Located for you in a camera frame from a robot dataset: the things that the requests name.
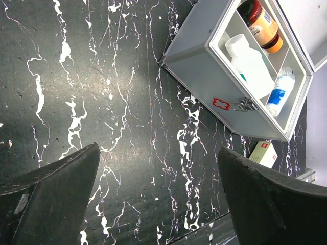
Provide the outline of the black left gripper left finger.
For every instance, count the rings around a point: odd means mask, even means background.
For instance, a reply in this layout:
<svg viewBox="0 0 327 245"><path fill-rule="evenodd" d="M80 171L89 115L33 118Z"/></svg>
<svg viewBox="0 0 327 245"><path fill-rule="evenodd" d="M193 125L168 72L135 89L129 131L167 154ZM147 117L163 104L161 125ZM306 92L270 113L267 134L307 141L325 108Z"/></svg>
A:
<svg viewBox="0 0 327 245"><path fill-rule="evenodd" d="M76 244L99 162L93 143L1 184L1 244Z"/></svg>

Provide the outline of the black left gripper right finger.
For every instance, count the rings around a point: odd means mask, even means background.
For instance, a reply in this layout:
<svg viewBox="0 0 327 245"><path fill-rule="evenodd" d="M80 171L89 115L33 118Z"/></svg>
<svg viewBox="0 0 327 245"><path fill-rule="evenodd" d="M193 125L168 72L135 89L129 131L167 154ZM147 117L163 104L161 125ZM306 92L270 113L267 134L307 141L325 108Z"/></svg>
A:
<svg viewBox="0 0 327 245"><path fill-rule="evenodd" d="M326 244L326 187L225 147L218 168L240 244Z"/></svg>

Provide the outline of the grey divided plastic tray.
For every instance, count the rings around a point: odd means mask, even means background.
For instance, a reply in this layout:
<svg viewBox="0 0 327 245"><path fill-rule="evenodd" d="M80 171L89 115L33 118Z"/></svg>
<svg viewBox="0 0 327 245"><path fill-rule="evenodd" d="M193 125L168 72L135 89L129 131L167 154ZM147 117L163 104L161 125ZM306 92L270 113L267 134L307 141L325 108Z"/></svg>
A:
<svg viewBox="0 0 327 245"><path fill-rule="evenodd" d="M279 24L284 44L280 51L268 54L259 47L245 22L237 12L240 1L219 1L226 10L218 21L215 32L208 43L208 50L217 63L207 105L211 112L232 132L250 137L290 141L305 102L313 72L306 56L286 22L286 17L277 1L262 1L263 7ZM252 49L259 51L272 76L274 84L283 67L289 67L295 74L295 85L278 117L266 109L270 94L262 99L254 97L247 82L232 66L225 43L228 38L244 34Z"/></svg>

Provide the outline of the white blue bandage roll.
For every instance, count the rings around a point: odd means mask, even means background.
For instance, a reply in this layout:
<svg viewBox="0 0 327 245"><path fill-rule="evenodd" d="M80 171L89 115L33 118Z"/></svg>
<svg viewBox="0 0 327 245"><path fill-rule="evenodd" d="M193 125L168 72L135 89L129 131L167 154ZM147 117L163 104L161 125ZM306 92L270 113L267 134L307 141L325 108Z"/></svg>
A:
<svg viewBox="0 0 327 245"><path fill-rule="evenodd" d="M278 117L295 85L295 74L289 67L283 67L277 76L275 87L270 93L266 109L273 117Z"/></svg>

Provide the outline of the brown orange cap bottle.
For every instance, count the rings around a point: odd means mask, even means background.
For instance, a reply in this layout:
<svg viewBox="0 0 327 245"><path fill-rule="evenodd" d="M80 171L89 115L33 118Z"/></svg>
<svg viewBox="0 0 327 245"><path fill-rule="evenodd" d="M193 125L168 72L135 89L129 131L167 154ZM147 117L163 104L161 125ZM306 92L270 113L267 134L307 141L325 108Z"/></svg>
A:
<svg viewBox="0 0 327 245"><path fill-rule="evenodd" d="M273 54L282 48L283 40L278 33L278 24L260 1L244 1L237 7L237 12L262 49Z"/></svg>

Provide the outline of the white teal label bottle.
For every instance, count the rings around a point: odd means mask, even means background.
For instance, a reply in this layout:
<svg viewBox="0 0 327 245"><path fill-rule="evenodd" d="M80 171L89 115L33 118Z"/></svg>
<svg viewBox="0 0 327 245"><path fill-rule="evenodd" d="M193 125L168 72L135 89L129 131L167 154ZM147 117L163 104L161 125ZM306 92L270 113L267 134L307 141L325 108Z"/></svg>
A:
<svg viewBox="0 0 327 245"><path fill-rule="evenodd" d="M258 99L270 94L274 81L263 60L262 54L252 49L244 36L238 34L225 43L231 63L249 86L249 90Z"/></svg>

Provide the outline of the grey plastic medicine case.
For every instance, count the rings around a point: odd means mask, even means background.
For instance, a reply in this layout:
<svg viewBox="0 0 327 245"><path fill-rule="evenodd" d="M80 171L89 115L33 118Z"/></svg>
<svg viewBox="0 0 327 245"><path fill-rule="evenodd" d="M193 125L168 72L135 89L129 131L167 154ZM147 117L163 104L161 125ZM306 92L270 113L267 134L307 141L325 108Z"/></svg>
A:
<svg viewBox="0 0 327 245"><path fill-rule="evenodd" d="M161 66L232 132L289 141L314 74L326 64L326 1L261 1L257 28L241 1L198 1ZM242 34L263 63L255 82L232 65L226 42Z"/></svg>

